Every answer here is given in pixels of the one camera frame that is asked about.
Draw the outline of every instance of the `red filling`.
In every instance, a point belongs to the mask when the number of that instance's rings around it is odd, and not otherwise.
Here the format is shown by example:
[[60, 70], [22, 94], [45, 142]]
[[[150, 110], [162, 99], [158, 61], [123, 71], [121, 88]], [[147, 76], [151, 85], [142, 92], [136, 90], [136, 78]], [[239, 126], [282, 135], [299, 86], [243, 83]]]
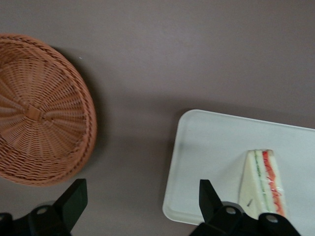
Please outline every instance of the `red filling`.
[[262, 156], [264, 159], [266, 171], [268, 173], [267, 178], [269, 179], [269, 187], [270, 187], [271, 192], [272, 192], [273, 201], [274, 201], [274, 204], [277, 206], [276, 212], [277, 212], [277, 214], [284, 216], [284, 209], [282, 207], [282, 203], [280, 200], [281, 193], [279, 193], [277, 190], [277, 186], [275, 183], [276, 175], [275, 175], [275, 173], [271, 167], [271, 163], [269, 161], [268, 151], [263, 151]]

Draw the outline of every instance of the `screw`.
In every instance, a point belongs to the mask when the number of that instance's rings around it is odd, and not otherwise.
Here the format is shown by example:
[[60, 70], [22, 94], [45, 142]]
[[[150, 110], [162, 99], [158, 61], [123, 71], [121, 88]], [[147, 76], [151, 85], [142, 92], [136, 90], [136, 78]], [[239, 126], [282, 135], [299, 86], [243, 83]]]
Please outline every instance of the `screw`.
[[231, 214], [231, 215], [235, 215], [236, 214], [236, 210], [232, 207], [227, 207], [226, 209], [226, 212]]
[[47, 207], [42, 207], [41, 209], [39, 209], [39, 210], [37, 211], [37, 215], [43, 214], [43, 213], [45, 213], [46, 211], [47, 211]]
[[271, 223], [277, 223], [278, 222], [278, 219], [274, 215], [267, 215], [266, 219], [268, 221], [270, 221]]

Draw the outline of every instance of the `plastic wrap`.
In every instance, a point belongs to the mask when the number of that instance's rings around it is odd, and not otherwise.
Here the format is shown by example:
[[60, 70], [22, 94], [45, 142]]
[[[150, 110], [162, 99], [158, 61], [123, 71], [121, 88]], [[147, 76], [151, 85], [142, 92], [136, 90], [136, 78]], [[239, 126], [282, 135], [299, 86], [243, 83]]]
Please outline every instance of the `plastic wrap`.
[[264, 212], [287, 217], [280, 172], [272, 150], [248, 151], [239, 205], [254, 219]]

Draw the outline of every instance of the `plastic tray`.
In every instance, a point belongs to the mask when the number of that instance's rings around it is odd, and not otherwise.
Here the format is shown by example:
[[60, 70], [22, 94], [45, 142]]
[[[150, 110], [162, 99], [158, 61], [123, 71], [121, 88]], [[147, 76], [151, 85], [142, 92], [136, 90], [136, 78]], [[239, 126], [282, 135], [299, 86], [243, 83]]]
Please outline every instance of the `plastic tray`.
[[201, 110], [191, 110], [179, 121], [164, 214], [178, 222], [203, 222], [200, 179], [209, 179], [222, 201], [237, 203], [251, 149], [274, 151], [288, 218], [303, 236], [310, 236], [315, 220], [315, 130]]

